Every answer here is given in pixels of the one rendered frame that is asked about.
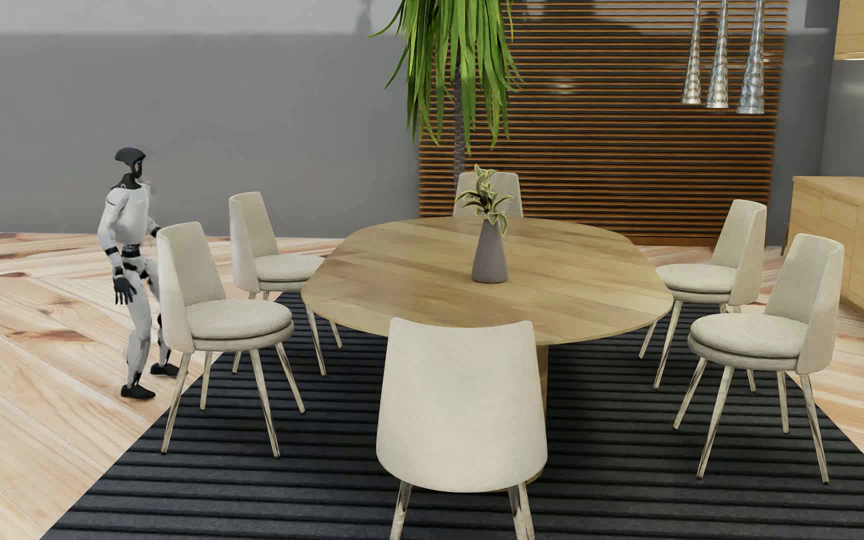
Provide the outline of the silver cone pendant lamp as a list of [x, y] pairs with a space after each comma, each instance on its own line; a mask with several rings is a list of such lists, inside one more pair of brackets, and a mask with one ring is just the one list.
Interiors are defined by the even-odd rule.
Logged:
[[715, 50], [705, 99], [705, 106], [708, 109], [729, 107], [728, 3], [729, 0], [721, 0]]
[[680, 104], [699, 105], [702, 103], [701, 90], [701, 37], [702, 37], [702, 0], [695, 0], [693, 22], [685, 68]]
[[751, 116], [764, 114], [763, 29], [764, 0], [755, 0], [749, 53], [741, 86], [741, 94], [736, 107], [738, 115]]

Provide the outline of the beige upholstered dining chair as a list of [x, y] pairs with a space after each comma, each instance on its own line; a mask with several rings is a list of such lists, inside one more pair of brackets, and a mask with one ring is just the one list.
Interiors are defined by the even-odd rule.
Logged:
[[314, 254], [283, 254], [258, 191], [229, 198], [232, 276], [249, 299], [259, 293], [302, 291], [325, 259]]
[[167, 453], [195, 352], [247, 351], [260, 394], [273, 455], [281, 455], [270, 411], [259, 350], [275, 346], [300, 412], [306, 408], [283, 348], [294, 332], [292, 312], [273, 301], [229, 299], [199, 222], [162, 227], [156, 236], [159, 297], [164, 343], [182, 358], [161, 445]]
[[732, 202], [712, 258], [706, 263], [667, 264], [656, 271], [674, 297], [666, 338], [654, 379], [658, 389], [683, 303], [718, 306], [721, 313], [740, 313], [759, 298], [767, 207], [760, 202]]
[[[473, 170], [462, 172], [459, 176], [457, 184], [457, 195], [461, 195], [467, 191], [474, 191], [476, 187], [476, 174]], [[497, 210], [505, 213], [507, 217], [523, 217], [522, 193], [520, 187], [519, 175], [515, 173], [507, 173], [496, 171], [488, 180], [490, 189], [496, 195], [495, 200], [509, 196], [510, 198], [498, 204]], [[478, 204], [467, 205], [471, 202], [479, 202], [479, 197], [468, 195], [458, 198], [453, 204], [453, 216], [474, 216], [481, 209]]]
[[845, 248], [833, 239], [801, 232], [786, 253], [762, 313], [720, 313], [690, 326], [689, 349], [699, 357], [674, 428], [678, 429], [708, 362], [724, 366], [696, 478], [706, 471], [714, 436], [736, 368], [777, 376], [782, 430], [788, 433], [786, 372], [800, 378], [822, 482], [830, 482], [810, 374], [833, 360]]
[[390, 320], [376, 454], [400, 480], [390, 540], [412, 488], [509, 493], [517, 540], [536, 535], [526, 483], [547, 461], [534, 326]]

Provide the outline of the black robot head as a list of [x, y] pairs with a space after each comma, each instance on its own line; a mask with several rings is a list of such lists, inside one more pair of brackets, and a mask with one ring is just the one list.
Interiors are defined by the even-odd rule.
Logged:
[[128, 146], [118, 150], [114, 155], [114, 159], [116, 162], [123, 163], [129, 167], [129, 174], [134, 181], [137, 182], [141, 178], [142, 164], [146, 159], [146, 153], [142, 150]]

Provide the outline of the dark striped area rug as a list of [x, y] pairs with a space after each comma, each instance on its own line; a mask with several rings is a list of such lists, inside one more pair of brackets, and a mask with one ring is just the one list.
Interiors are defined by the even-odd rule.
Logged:
[[[341, 328], [338, 349], [318, 317], [319, 372], [296, 293], [284, 347], [306, 412], [273, 349], [261, 350], [275, 458], [253, 370], [234, 355], [184, 391], [168, 453], [163, 414], [42, 540], [388, 540], [400, 481], [376, 455], [387, 340]], [[864, 454], [821, 410], [830, 484], [822, 484], [803, 392], [787, 382], [781, 428], [777, 378], [752, 392], [732, 378], [701, 480], [695, 477], [722, 367], [705, 368], [679, 429], [674, 417], [698, 358], [685, 329], [712, 308], [688, 306], [658, 390], [639, 359], [644, 330], [549, 350], [548, 460], [527, 486], [537, 540], [864, 540]]]

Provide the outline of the small variegated leafy plant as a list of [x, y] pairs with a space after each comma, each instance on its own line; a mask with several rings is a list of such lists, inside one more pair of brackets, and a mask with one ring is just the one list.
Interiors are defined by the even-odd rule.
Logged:
[[495, 199], [497, 193], [491, 190], [491, 183], [489, 179], [497, 172], [495, 169], [485, 169], [480, 167], [478, 164], [474, 165], [474, 170], [476, 174], [476, 186], [475, 190], [466, 191], [461, 195], [455, 196], [455, 199], [467, 197], [469, 195], [475, 197], [479, 197], [479, 202], [469, 202], [467, 206], [478, 205], [480, 207], [479, 210], [476, 211], [476, 215], [482, 216], [488, 222], [492, 224], [498, 223], [500, 232], [502, 237], [506, 235], [506, 232], [509, 227], [508, 217], [505, 212], [498, 210], [498, 205], [502, 203], [502, 201], [509, 199], [509, 196], [503, 197], [501, 199]]

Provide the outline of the white left robot leg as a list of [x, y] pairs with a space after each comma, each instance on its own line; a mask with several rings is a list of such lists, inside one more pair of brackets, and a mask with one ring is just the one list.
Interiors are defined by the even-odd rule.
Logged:
[[[160, 300], [160, 277], [159, 277], [159, 268], [158, 264], [150, 257], [145, 257], [145, 271], [148, 274], [147, 282], [149, 289], [154, 296], [155, 300]], [[168, 377], [174, 378], [179, 371], [179, 367], [176, 365], [171, 365], [168, 363], [169, 356], [171, 354], [171, 349], [164, 342], [163, 333], [162, 333], [162, 313], [159, 313], [157, 316], [157, 325], [158, 333], [157, 333], [157, 345], [159, 348], [159, 360], [156, 364], [150, 367], [150, 374], [152, 375], [165, 375]]]

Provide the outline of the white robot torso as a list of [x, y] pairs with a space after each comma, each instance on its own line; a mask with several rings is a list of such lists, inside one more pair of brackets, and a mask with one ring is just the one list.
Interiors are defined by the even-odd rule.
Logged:
[[129, 248], [136, 246], [147, 237], [146, 222], [149, 217], [150, 207], [150, 189], [149, 185], [140, 182], [126, 182], [122, 179], [114, 188], [127, 190], [128, 200], [123, 208], [116, 224], [113, 226], [115, 240], [119, 254], [126, 258], [136, 258], [138, 248]]

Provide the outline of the tall green palm plant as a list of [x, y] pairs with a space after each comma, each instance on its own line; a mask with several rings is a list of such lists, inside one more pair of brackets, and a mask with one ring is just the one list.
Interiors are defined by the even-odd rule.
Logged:
[[454, 185], [472, 152], [478, 99], [491, 146], [499, 131], [509, 134], [509, 94], [522, 83], [508, 45], [511, 15], [511, 0], [401, 0], [390, 20], [405, 39], [395, 71], [405, 70], [412, 136], [423, 131], [439, 143], [444, 104], [453, 103]]

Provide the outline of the white robot leg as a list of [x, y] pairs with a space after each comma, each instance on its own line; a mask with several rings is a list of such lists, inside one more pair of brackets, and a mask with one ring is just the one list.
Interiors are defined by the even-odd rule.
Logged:
[[151, 348], [152, 313], [150, 302], [139, 274], [128, 268], [124, 270], [124, 274], [135, 287], [136, 294], [133, 296], [133, 302], [126, 305], [133, 329], [127, 340], [126, 383], [122, 387], [121, 395], [131, 399], [150, 400], [156, 396], [155, 392], [138, 384]]
[[[159, 277], [159, 268], [158, 264], [150, 257], [145, 257], [145, 271], [148, 274], [147, 282], [149, 289], [154, 296], [155, 300], [160, 300], [160, 277]], [[159, 360], [156, 364], [150, 367], [150, 374], [152, 375], [165, 375], [168, 377], [174, 378], [179, 371], [179, 367], [176, 365], [171, 365], [168, 363], [169, 356], [171, 354], [171, 349], [164, 342], [163, 333], [162, 333], [162, 313], [159, 313], [157, 316], [157, 325], [158, 333], [157, 333], [157, 345], [159, 348]]]

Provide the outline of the grey ceramic vase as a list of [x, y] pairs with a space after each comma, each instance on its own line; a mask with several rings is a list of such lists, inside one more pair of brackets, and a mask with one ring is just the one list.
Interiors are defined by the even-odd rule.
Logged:
[[508, 264], [503, 236], [498, 223], [482, 221], [471, 278], [480, 284], [502, 284], [508, 281]]

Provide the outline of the slatted wooden wall panel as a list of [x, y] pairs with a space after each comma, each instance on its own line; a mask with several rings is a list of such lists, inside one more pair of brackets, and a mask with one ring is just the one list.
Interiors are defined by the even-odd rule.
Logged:
[[729, 108], [707, 108], [722, 0], [702, 0], [699, 104], [682, 104], [697, 0], [511, 0], [510, 138], [483, 111], [474, 164], [519, 176], [524, 215], [634, 243], [713, 246], [735, 199], [768, 204], [788, 0], [763, 0], [763, 114], [736, 112], [757, 0], [727, 0]]

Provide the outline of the white right robot leg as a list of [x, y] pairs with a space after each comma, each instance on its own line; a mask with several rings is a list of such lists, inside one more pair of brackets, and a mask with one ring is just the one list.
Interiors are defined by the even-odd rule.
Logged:
[[151, 348], [152, 313], [150, 302], [139, 274], [128, 268], [124, 270], [124, 274], [135, 287], [136, 294], [133, 296], [133, 302], [126, 305], [133, 329], [127, 340], [126, 383], [122, 387], [121, 395], [131, 399], [150, 400], [156, 396], [155, 392], [138, 384]]

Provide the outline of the oval wooden dining table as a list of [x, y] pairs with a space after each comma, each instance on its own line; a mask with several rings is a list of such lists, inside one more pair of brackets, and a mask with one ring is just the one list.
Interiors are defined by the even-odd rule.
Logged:
[[655, 266], [630, 239], [562, 220], [510, 218], [508, 280], [475, 282], [483, 223], [440, 216], [359, 229], [318, 267], [302, 300], [327, 320], [382, 337], [395, 317], [463, 328], [531, 321], [543, 389], [550, 345], [630, 333], [673, 307]]

